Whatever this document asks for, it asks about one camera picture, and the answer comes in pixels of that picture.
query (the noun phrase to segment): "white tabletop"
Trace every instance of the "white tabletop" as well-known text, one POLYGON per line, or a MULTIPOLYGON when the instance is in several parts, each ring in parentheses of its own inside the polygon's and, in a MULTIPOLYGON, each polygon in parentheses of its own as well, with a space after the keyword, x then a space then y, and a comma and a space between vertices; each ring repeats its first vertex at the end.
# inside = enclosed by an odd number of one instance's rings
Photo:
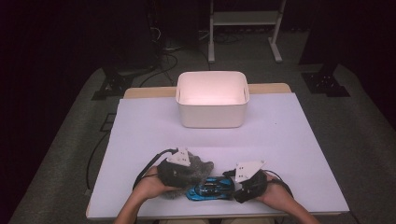
MULTIPOLYGON (((245 123, 235 129, 189 129, 174 97, 120 100, 87 218, 116 217, 147 163, 168 148, 187 147, 213 161, 211 175, 240 161, 260 161, 279 174, 311 213, 347 212, 348 206, 294 93, 253 94, 245 123)), ((148 200, 140 218, 238 217, 277 214, 254 200, 192 202, 181 196, 148 200)))

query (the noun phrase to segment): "white plastic bin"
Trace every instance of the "white plastic bin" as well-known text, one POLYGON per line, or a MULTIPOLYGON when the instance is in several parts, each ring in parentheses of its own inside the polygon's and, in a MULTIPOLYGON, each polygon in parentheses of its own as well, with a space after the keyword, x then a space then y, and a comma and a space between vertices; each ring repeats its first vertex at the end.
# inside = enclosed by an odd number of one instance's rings
POLYGON ((188 128, 236 128, 245 121, 248 83, 240 72, 186 72, 179 76, 180 119, 188 128))

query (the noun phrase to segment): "blue toy car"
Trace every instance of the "blue toy car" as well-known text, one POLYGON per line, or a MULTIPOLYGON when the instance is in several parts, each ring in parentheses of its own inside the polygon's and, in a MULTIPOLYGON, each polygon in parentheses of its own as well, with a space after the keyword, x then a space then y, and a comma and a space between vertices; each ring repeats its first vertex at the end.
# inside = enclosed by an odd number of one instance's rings
POLYGON ((192 201, 230 200, 235 190, 233 180, 226 176, 210 176, 204 184, 198 184, 186 192, 192 201))

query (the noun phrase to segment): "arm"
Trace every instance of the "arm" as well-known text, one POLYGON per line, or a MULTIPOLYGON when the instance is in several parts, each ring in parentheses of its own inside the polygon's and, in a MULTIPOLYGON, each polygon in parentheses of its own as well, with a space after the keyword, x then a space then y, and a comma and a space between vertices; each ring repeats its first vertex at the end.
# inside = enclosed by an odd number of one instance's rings
POLYGON ((302 205, 297 203, 288 192, 278 184, 269 184, 264 194, 257 198, 268 206, 284 211, 294 217, 301 224, 319 224, 319 221, 312 216, 302 205))
POLYGON ((132 224, 136 220, 142 204, 151 198, 176 188, 168 187, 156 176, 157 167, 151 167, 139 184, 134 188, 125 205, 121 208, 119 215, 114 220, 114 224, 132 224))

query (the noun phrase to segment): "floor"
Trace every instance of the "floor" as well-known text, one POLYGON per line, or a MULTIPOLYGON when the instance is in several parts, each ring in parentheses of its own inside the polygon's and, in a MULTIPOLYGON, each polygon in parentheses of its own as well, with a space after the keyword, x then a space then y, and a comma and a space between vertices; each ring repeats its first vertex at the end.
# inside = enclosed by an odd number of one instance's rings
MULTIPOLYGON (((342 65, 337 67, 334 76, 346 87, 350 97, 310 93, 301 73, 316 72, 320 64, 298 65, 308 32, 279 34, 277 44, 283 63, 275 63, 266 39, 268 35, 234 35, 238 41, 216 44, 216 62, 212 64, 206 60, 206 43, 200 50, 170 52, 173 56, 162 56, 163 69, 173 67, 167 72, 168 76, 160 73, 145 81, 159 72, 156 70, 136 77, 132 86, 176 85, 181 73, 208 69, 240 71, 247 76, 248 83, 289 84, 352 211, 318 217, 319 220, 324 224, 395 223, 396 132, 364 92, 357 77, 342 65)), ((100 129, 107 114, 117 112, 120 99, 112 96, 92 101, 104 80, 102 69, 98 69, 86 82, 10 223, 112 222, 85 217, 90 200, 87 163, 98 144, 89 170, 89 183, 93 187, 108 141, 100 129)), ((286 218, 283 223, 294 222, 286 218)))

